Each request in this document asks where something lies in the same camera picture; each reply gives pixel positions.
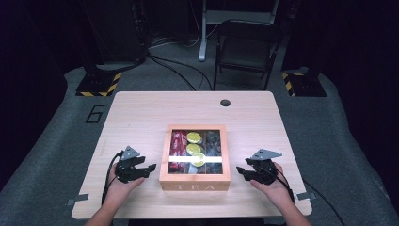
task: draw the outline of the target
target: box frame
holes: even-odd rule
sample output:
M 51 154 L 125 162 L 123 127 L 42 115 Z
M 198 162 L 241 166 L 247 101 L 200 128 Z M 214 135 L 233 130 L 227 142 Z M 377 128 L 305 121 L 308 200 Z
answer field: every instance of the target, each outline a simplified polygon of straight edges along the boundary
M 168 173 L 170 141 L 174 130 L 202 131 L 217 130 L 220 132 L 220 150 L 222 157 L 222 174 L 172 174 Z M 222 191 L 228 190 L 231 181 L 229 152 L 225 125 L 171 124 L 168 125 L 162 155 L 159 182 L 163 190 L 175 191 Z

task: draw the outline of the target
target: chair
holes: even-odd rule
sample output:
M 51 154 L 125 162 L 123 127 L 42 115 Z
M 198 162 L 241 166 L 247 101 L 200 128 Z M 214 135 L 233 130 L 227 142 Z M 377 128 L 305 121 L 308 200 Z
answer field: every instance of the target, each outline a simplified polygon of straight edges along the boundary
M 214 90 L 218 69 L 261 73 L 266 90 L 283 34 L 273 24 L 228 20 L 219 25 L 215 59 Z

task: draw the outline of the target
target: table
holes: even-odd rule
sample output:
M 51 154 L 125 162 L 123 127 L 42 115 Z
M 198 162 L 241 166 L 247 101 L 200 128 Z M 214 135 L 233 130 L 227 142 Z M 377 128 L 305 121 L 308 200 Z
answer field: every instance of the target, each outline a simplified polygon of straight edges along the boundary
M 241 19 L 263 23 L 274 23 L 279 0 L 275 0 L 273 10 L 271 12 L 243 12 L 243 11 L 225 11 L 225 10 L 208 10 L 206 0 L 202 0 L 202 35 L 199 48 L 199 61 L 205 60 L 206 55 L 206 25 L 220 24 L 229 19 Z
M 222 106 L 221 100 L 230 106 Z M 225 124 L 231 184 L 228 191 L 163 191 L 159 184 L 162 151 L 168 124 Z M 274 96 L 269 91 L 123 91 L 109 110 L 76 202 L 74 218 L 90 218 L 101 206 L 105 175 L 112 157 L 130 145 L 146 156 L 138 167 L 157 164 L 135 189 L 115 218 L 257 218 L 280 216 L 263 193 L 236 171 L 259 149 L 282 153 L 281 164 L 294 193 L 305 192 L 295 157 Z M 304 215 L 307 200 L 295 201 Z

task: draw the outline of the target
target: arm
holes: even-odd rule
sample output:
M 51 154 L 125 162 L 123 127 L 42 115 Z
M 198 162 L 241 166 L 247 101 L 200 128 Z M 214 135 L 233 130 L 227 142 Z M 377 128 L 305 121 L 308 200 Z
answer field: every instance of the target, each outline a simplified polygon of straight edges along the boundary
M 115 167 L 112 167 L 109 173 L 109 182 L 115 178 Z M 123 205 L 124 201 L 129 196 L 130 192 L 137 186 L 144 182 L 144 178 L 139 178 L 133 182 L 124 184 L 119 180 L 114 180 L 108 188 L 108 192 L 105 197 L 105 201 L 100 209 L 91 217 L 91 219 L 85 224 L 86 226 L 109 226 L 117 213 L 118 209 Z
M 282 167 L 275 163 L 277 170 L 282 172 Z M 284 177 L 279 173 L 279 178 L 284 181 Z M 287 225 L 311 225 L 311 223 L 302 215 L 298 208 L 291 201 L 290 195 L 285 186 L 278 180 L 267 186 L 255 180 L 250 183 L 262 191 L 281 212 Z

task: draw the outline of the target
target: yellow and black hazard tape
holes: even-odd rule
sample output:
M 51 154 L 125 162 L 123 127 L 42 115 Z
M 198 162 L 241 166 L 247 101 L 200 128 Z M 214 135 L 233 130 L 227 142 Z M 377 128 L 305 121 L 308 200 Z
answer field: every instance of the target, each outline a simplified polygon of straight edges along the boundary
M 294 75 L 303 75 L 303 73 L 292 73 Z M 287 88 L 288 94 L 290 96 L 295 96 L 293 85 L 290 82 L 290 79 L 288 78 L 288 73 L 283 73 L 282 78 L 284 79 L 285 87 Z
M 112 81 L 111 86 L 109 87 L 107 92 L 76 92 L 76 96 L 110 96 L 114 92 L 115 88 L 117 87 L 118 82 L 120 81 L 121 73 L 115 75 L 114 80 Z

